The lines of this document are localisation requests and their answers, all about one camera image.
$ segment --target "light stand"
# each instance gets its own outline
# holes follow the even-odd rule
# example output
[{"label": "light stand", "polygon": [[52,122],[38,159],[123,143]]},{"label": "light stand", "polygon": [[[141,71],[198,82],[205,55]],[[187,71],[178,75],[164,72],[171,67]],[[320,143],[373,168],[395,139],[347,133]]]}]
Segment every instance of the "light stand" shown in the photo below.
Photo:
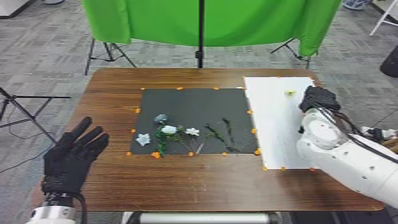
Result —
[{"label": "light stand", "polygon": [[[47,129],[43,128],[41,124],[36,121],[36,117],[41,114],[41,111],[45,110],[45,107],[52,101],[52,99],[71,99],[71,97],[66,96],[16,96],[16,95],[9,95],[9,93],[6,92],[4,88],[0,87],[0,94],[4,95],[4,106],[2,106],[2,111],[0,111],[0,121],[4,119],[4,113],[7,110],[7,105],[9,103],[15,105],[16,109],[22,111],[23,115],[25,115],[25,119],[22,119],[20,121],[15,121],[4,125],[0,125],[0,128],[6,128],[20,123],[25,123],[29,121],[32,121],[36,127],[39,128],[43,134],[47,135],[47,137],[50,138],[52,142],[57,143],[54,136],[48,134]],[[47,102],[39,108],[39,110],[36,111],[34,114],[31,114],[31,112],[27,111],[27,109],[23,108],[22,104],[18,103],[16,99],[47,99]]]},{"label": "light stand", "polygon": [[[128,62],[130,62],[130,64],[132,64],[132,66],[137,68],[137,66],[134,64],[134,61],[132,61],[132,59],[130,59],[130,57],[128,57],[128,55],[127,55],[125,51],[121,50],[121,47],[118,46],[116,43],[105,43],[103,42],[103,47],[105,47],[105,53],[103,54],[107,54],[109,58],[100,58],[102,55],[98,57],[93,56],[95,47],[96,47],[96,39],[93,38],[93,41],[91,41],[91,50],[89,50],[89,58],[87,58],[87,64],[86,64],[86,72],[84,72],[86,76],[89,75],[91,61],[93,60],[102,60],[102,61],[107,61],[107,62],[116,62],[118,59],[125,57],[127,60],[128,60]],[[118,50],[119,53],[121,53],[121,56],[119,57],[114,57],[114,52],[112,52],[114,50]]]},{"label": "light stand", "polygon": [[196,52],[196,58],[198,58],[198,68],[203,68],[203,59],[205,59],[205,0],[199,0],[199,49]]},{"label": "light stand", "polygon": [[274,54],[274,53],[281,50],[281,48],[286,47],[286,48],[290,49],[290,51],[292,51],[292,54],[294,54],[295,58],[297,58],[301,61],[306,61],[306,63],[308,63],[308,65],[306,65],[306,69],[310,69],[311,57],[308,57],[308,59],[306,59],[306,58],[295,53],[295,51],[294,51],[294,49],[292,49],[292,47],[290,47],[290,43],[292,43],[294,40],[295,40],[295,38],[292,38],[292,39],[285,42],[285,44],[278,47],[278,49],[270,52],[270,54]]}]

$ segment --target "white paper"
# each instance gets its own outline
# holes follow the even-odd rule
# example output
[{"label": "white paper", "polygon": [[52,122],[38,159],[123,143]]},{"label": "white paper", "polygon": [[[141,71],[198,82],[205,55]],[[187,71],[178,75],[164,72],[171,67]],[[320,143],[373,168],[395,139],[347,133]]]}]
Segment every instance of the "white paper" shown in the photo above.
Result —
[{"label": "white paper", "polygon": [[311,167],[297,151],[304,115],[299,104],[311,85],[313,80],[308,77],[246,77],[246,94],[267,169]]}]

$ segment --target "gray carpet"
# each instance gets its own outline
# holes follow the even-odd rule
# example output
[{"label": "gray carpet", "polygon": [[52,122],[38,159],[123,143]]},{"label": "gray carpet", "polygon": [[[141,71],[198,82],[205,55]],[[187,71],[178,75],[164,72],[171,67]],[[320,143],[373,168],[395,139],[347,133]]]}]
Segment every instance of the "gray carpet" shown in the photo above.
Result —
[{"label": "gray carpet", "polygon": [[[79,98],[91,79],[84,66],[91,30],[80,1],[63,5],[34,3],[22,15],[0,20],[0,86],[15,94],[68,95],[73,100],[55,100],[39,117],[45,128],[59,136],[70,121]],[[398,79],[379,71],[384,58],[398,44],[398,29],[382,25],[377,35],[368,36],[381,14],[368,8],[356,12],[340,9],[331,32],[313,58],[311,70],[326,87],[336,92],[345,112],[359,125],[373,125],[398,109]],[[304,68],[286,49],[274,55],[278,44],[206,49],[206,67]],[[196,67],[196,48],[135,41],[123,49],[139,67]],[[105,66],[128,66],[121,59],[114,64],[95,62],[91,72]],[[34,110],[41,100],[25,100]],[[9,120],[20,113],[7,110]],[[398,113],[379,124],[398,128]],[[38,133],[31,124],[13,127],[23,137]],[[9,130],[0,130],[0,170],[31,158],[48,147],[43,136],[18,139]],[[31,214],[31,193],[43,175],[43,160],[0,174],[0,223],[23,223]],[[119,213],[93,213],[91,223],[119,223]]]}]

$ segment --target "black glove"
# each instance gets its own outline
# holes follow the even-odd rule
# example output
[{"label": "black glove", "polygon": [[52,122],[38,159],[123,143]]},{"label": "black glove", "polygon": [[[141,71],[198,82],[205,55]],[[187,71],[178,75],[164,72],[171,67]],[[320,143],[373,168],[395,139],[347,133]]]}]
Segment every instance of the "black glove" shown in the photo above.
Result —
[{"label": "black glove", "polygon": [[91,163],[109,146],[109,134],[102,134],[102,127],[96,127],[80,138],[91,123],[91,117],[86,117],[73,131],[64,133],[59,143],[45,155],[45,179],[41,183],[45,193],[79,194],[82,191]]}]

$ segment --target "tripod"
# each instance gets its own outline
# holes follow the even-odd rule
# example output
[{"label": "tripod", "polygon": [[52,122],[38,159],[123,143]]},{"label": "tripod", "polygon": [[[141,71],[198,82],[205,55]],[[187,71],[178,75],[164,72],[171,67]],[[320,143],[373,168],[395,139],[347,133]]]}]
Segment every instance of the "tripod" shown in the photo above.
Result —
[{"label": "tripod", "polygon": [[304,56],[301,56],[301,55],[295,53],[295,51],[294,51],[294,49],[292,49],[292,47],[290,47],[290,43],[292,43],[294,40],[295,40],[295,38],[292,38],[292,39],[285,42],[285,44],[278,47],[278,49],[270,52],[270,54],[274,54],[274,53],[281,50],[281,48],[286,47],[286,48],[290,49],[290,51],[292,51],[292,54],[294,54],[295,58],[297,58],[301,61],[306,61],[306,63],[308,63],[308,65],[306,65],[306,69],[310,69],[310,65],[311,65],[311,57],[308,57],[308,59],[306,59]]},{"label": "tripod", "polygon": [[[22,111],[23,115],[27,116],[25,119],[22,119],[20,121],[15,121],[4,125],[0,125],[0,128],[6,128],[16,124],[22,124],[29,121],[32,121],[36,127],[39,128],[43,134],[47,135],[47,137],[50,138],[52,142],[57,143],[54,136],[48,134],[47,129],[43,128],[41,124],[36,121],[36,117],[41,114],[41,111],[45,110],[45,107],[52,101],[52,99],[71,99],[71,97],[66,96],[16,96],[16,95],[9,95],[9,93],[6,92],[4,88],[0,87],[0,94],[4,95],[4,106],[2,106],[2,111],[0,111],[0,121],[4,119],[4,113],[7,110],[7,105],[9,103],[15,105],[16,109]],[[18,103],[16,99],[47,99],[47,102],[39,108],[39,110],[36,111],[34,114],[31,114],[31,112],[27,111],[27,109],[23,108],[22,104]]]},{"label": "tripod", "polygon": [[[103,54],[98,57],[93,56],[95,47],[96,47],[96,39],[93,38],[93,40],[91,40],[89,58],[87,58],[87,64],[86,64],[86,72],[84,72],[84,75],[86,76],[89,75],[91,61],[93,60],[103,60],[107,62],[116,62],[118,59],[125,57],[127,60],[128,60],[128,62],[130,62],[130,64],[132,64],[132,66],[137,68],[137,66],[134,64],[134,61],[132,61],[132,59],[130,59],[130,57],[128,57],[128,55],[127,55],[125,51],[121,50],[121,47],[118,46],[116,43],[105,43],[103,42],[103,47],[105,47],[105,51],[107,51],[103,54],[107,54],[107,56],[109,56],[107,59],[100,58],[100,56]],[[121,53],[121,56],[119,57],[114,57],[114,52],[112,52],[114,50],[118,50],[119,53]]]}]

